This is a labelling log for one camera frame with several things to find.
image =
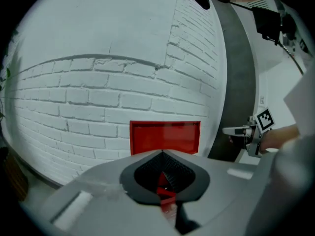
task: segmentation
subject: red panel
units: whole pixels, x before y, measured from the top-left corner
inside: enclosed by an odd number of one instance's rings
[[[131,155],[154,149],[198,152],[200,121],[130,121]]]

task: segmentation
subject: brick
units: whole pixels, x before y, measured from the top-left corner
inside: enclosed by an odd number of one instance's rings
[[[38,141],[40,141],[41,143],[46,144],[46,145],[48,145],[49,147],[52,147],[52,148],[57,148],[57,141],[56,140],[48,138],[48,137],[43,136],[41,134],[37,134],[37,135],[35,135],[35,137],[37,137],[36,139]]]
[[[78,171],[82,170],[82,169],[81,169],[81,165],[79,165],[79,164],[77,164],[77,163],[73,163],[73,162],[70,162],[70,161],[65,161],[65,165],[66,165],[67,167],[70,167],[70,168],[75,169],[75,170],[78,170]]]
[[[33,68],[33,77],[37,77],[41,74],[42,67],[43,65],[37,65]]]
[[[125,67],[125,72],[143,77],[154,77],[155,68],[150,65],[134,63]]]
[[[70,70],[70,60],[60,60],[56,61],[54,65],[54,73],[59,73],[59,72],[68,72]]]
[[[77,120],[68,120],[69,130],[73,133],[89,134],[89,124]]]
[[[206,97],[200,92],[174,86],[171,88],[170,97],[174,99],[189,101],[200,105],[206,104]]]
[[[41,70],[41,75],[52,73],[53,72],[53,68],[54,68],[54,62],[49,62],[49,63],[43,64],[43,67],[42,67],[42,70]]]
[[[28,119],[25,119],[23,117],[18,116],[17,123],[19,125],[23,125],[23,126],[29,128],[32,131],[38,132],[38,126],[39,125],[37,123],[34,123],[31,120],[28,120]]]
[[[50,128],[50,127],[46,127],[46,126],[42,126],[40,125],[38,127],[38,131],[40,134],[44,135],[44,136],[47,136],[49,138],[52,138],[54,140],[57,140],[57,141],[61,141],[61,132],[60,130],[56,130],[54,128]]]
[[[59,86],[59,74],[42,75],[40,78],[32,79],[32,88],[55,88]]]
[[[123,108],[149,109],[151,98],[149,96],[124,93],[121,96],[121,106]]]
[[[167,68],[161,68],[157,71],[157,79],[177,84],[181,82],[181,75]]]
[[[64,118],[53,117],[44,114],[35,113],[34,121],[60,130],[67,130],[67,123]]]
[[[31,88],[33,88],[35,86],[34,83],[33,83],[34,79],[36,79],[36,78],[29,78],[27,80],[20,81],[16,85],[16,89],[17,90],[22,90],[22,89],[31,89]]]
[[[120,150],[95,149],[95,157],[99,159],[116,160],[119,159]]]
[[[168,84],[162,82],[120,75],[111,75],[109,77],[109,87],[164,96],[168,95],[170,88]]]
[[[95,136],[117,137],[117,126],[105,123],[89,123],[90,133]]]
[[[92,70],[94,59],[74,59],[71,62],[71,71],[88,71]]]
[[[174,69],[197,80],[201,80],[202,76],[204,76],[201,70],[185,62],[176,62],[174,64]]]
[[[49,100],[49,90],[38,89],[31,92],[32,100]]]
[[[174,36],[174,35],[170,35],[168,42],[169,42],[170,44],[172,44],[172,45],[177,46],[177,45],[179,45],[179,43],[180,43],[180,38],[179,38],[179,37],[176,37],[176,36]]]
[[[53,171],[62,174],[62,179],[64,179],[64,174],[77,174],[77,171],[75,169],[68,168],[64,165],[53,163],[53,167],[51,167],[51,165],[48,166],[50,166]]]
[[[70,154],[69,157],[72,162],[82,164],[82,167],[96,166],[96,165],[111,161],[111,160],[98,159],[98,158],[88,158],[88,157],[83,157],[83,156],[75,155],[75,154]]]
[[[24,99],[25,92],[23,90],[15,91],[15,96],[18,99]]]
[[[201,50],[207,50],[209,47],[209,44],[207,45],[206,41],[199,40],[200,38],[196,38],[191,36],[187,31],[184,31],[183,29],[179,29],[176,31],[175,34],[181,36],[184,40],[181,41],[181,48],[186,45],[192,45],[195,46]]]
[[[201,87],[201,82],[196,79],[183,75],[182,80],[181,80],[181,86],[184,88],[199,92],[200,87]]]
[[[61,76],[61,87],[91,87],[103,88],[107,83],[108,75],[98,72],[70,72]]]
[[[176,62],[174,65],[174,69],[178,72],[184,73],[190,77],[195,78],[196,80],[200,80],[204,83],[207,83],[208,85],[215,85],[216,80],[209,76],[208,74],[204,73],[197,67],[185,63],[185,62]]]
[[[204,17],[194,17],[196,24],[202,29],[204,32],[214,36],[214,32],[212,26],[209,22],[205,20]]]
[[[129,138],[130,129],[129,125],[119,125],[118,126],[118,136],[121,138]]]
[[[201,85],[200,92],[210,97],[214,97],[214,95],[216,94],[216,90],[206,84]]]
[[[125,60],[97,59],[94,64],[96,71],[122,72],[126,65]]]
[[[167,55],[172,58],[183,60],[185,58],[185,52],[174,45],[168,45]]]
[[[19,108],[15,109],[15,114],[18,116],[24,117],[26,119],[30,119],[30,120],[35,120],[35,116],[37,115],[36,112],[29,111],[27,109],[19,109]]]
[[[66,144],[66,143],[63,143],[63,142],[57,142],[57,147],[58,149],[62,150],[62,151],[65,151],[67,153],[74,153],[73,152],[73,147],[71,144]]]
[[[169,56],[166,56],[166,59],[165,59],[165,66],[166,67],[168,67],[168,68],[171,68],[171,67],[173,67],[173,65],[175,64],[175,62],[176,62],[176,59],[173,59],[173,58],[171,58],[171,57],[169,57]]]
[[[120,150],[119,151],[119,158],[125,158],[131,156],[130,150]]]
[[[73,146],[74,154],[89,157],[89,158],[95,158],[94,151],[92,148],[86,148],[86,147],[77,147]]]
[[[104,111],[104,108],[91,106],[60,105],[60,115],[66,118],[103,121]]]
[[[204,43],[207,47],[211,45],[209,42],[209,38],[212,39],[212,36],[210,35],[208,31],[206,31],[205,28],[200,30],[196,26],[189,25],[189,27],[182,27],[182,31],[187,33],[188,36],[198,39],[199,41]]]
[[[40,149],[45,149],[45,147],[46,147],[45,144],[39,142],[39,141],[36,140],[34,137],[32,137],[32,136],[30,136],[28,133],[25,133],[25,132],[24,132],[24,131],[26,131],[26,129],[27,129],[27,128],[24,127],[24,128],[22,128],[23,131],[20,130],[22,137],[23,137],[26,141],[31,142],[34,146],[36,146],[36,147],[38,147],[38,148],[40,148]]]
[[[51,102],[33,102],[35,104],[35,110],[40,113],[58,116],[59,115],[59,106],[56,103]]]
[[[32,98],[32,92],[33,92],[33,90],[24,90],[24,98],[26,99],[26,100],[30,100],[31,98]]]
[[[130,149],[130,140],[121,138],[106,138],[107,149]]]
[[[131,109],[106,109],[105,120],[110,123],[129,124],[131,120],[146,121],[176,121],[176,120],[194,120],[180,115],[166,115],[151,111],[140,111]]]
[[[62,133],[63,142],[78,145],[82,147],[104,148],[104,139],[86,135],[73,134],[68,132]]]
[[[117,107],[118,106],[117,92],[109,92],[105,90],[90,90],[90,103],[93,105]]]
[[[196,36],[198,38],[211,38],[212,35],[210,32],[203,27],[197,19],[187,16],[185,20],[188,22],[187,26],[193,31],[192,36]]]
[[[210,69],[210,64],[206,63],[205,61],[202,61],[198,59],[197,57],[187,54],[185,58],[185,62],[194,65],[195,67],[199,68],[200,70],[203,71],[211,71]]]
[[[89,166],[89,165],[81,165],[81,169],[83,170],[83,172],[89,170],[90,168],[92,168],[92,166]]]
[[[175,13],[173,18],[173,24],[176,26],[187,25],[187,21],[185,20],[185,14],[183,10],[178,7],[178,4],[175,7]]]
[[[196,46],[192,45],[191,43],[187,41],[183,41],[183,44],[181,45],[181,48],[186,51],[187,53],[190,53],[190,55],[187,55],[186,61],[189,63],[197,62],[196,59],[199,59],[202,63],[206,63],[207,65],[202,64],[200,67],[204,71],[211,71],[210,65],[214,64],[216,61],[212,59],[208,54],[204,53],[202,50],[197,48]]]
[[[87,89],[67,89],[67,102],[86,104],[89,101],[89,91]]]
[[[13,102],[14,107],[16,108],[26,108],[27,103],[28,103],[25,100],[14,100],[12,102]]]
[[[182,41],[183,39],[187,39],[188,38],[188,34],[182,30],[184,27],[185,26],[172,27],[172,29],[171,29],[171,36],[179,38],[180,41]]]
[[[33,76],[33,68],[24,70],[19,74],[19,80],[24,80]]]
[[[52,88],[49,90],[49,100],[53,102],[65,102],[65,93],[64,88]]]
[[[173,100],[154,99],[151,109],[160,113],[175,113],[175,104]]]
[[[175,104],[176,113],[193,116],[208,116],[209,108],[187,102],[177,102]]]
[[[51,154],[51,155],[54,155],[58,158],[61,158],[63,160],[69,160],[69,153],[67,152],[64,152],[64,151],[61,151],[61,150],[58,150],[58,149],[55,149],[55,148],[52,148],[52,147],[49,147],[49,146],[46,146],[46,151]],[[64,163],[61,163],[61,161],[59,159],[53,159],[54,162],[61,164],[61,165],[64,165]]]

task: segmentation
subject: black cable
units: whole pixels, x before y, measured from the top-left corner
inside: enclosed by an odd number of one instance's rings
[[[291,57],[291,59],[294,61],[294,63],[296,64],[297,68],[299,69],[300,73],[303,75],[304,72],[302,71],[302,68],[300,67],[300,65],[298,64],[298,62],[296,62],[295,58],[293,57],[293,55],[291,54],[291,52],[285,47],[283,46],[283,44],[279,41],[278,45],[280,45],[280,47],[282,47],[282,49],[284,49],[286,51],[286,53],[288,53],[288,55]]]

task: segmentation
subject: white surface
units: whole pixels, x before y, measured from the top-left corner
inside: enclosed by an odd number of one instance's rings
[[[73,226],[77,218],[84,212],[85,207],[92,200],[93,196],[85,191],[71,202],[65,211],[54,221],[54,226],[67,232]]]
[[[283,52],[283,61],[266,71],[264,76],[266,76],[268,82],[267,106],[275,120],[273,129],[295,124],[294,117],[285,104],[284,98],[302,77],[298,68],[292,59]],[[269,151],[276,152],[278,150],[269,149]],[[240,160],[240,163],[258,164],[258,162],[259,158],[251,158],[248,156],[247,152],[244,152]]]
[[[0,94],[2,127],[40,173],[64,184],[130,155],[130,120],[199,120],[198,155],[209,153],[226,88],[213,6],[40,0],[18,31],[4,62],[14,55],[12,78]]]
[[[273,0],[266,0],[269,9],[277,11]],[[284,97],[296,85],[301,75],[291,58],[279,46],[271,41],[264,40],[256,31],[252,12],[233,5],[248,36],[256,72],[256,99],[253,114],[268,107],[274,120],[273,129],[292,125],[294,118],[284,103]],[[240,163],[258,164],[259,158],[243,154]]]
[[[251,177],[253,176],[253,172],[249,172],[249,171],[241,171],[241,170],[236,170],[236,169],[228,169],[227,173],[229,175],[235,176],[235,177],[239,177],[239,178],[243,178],[243,179],[247,179],[250,180]]]
[[[301,136],[315,133],[315,67],[309,68],[298,85],[285,98],[293,114]]]

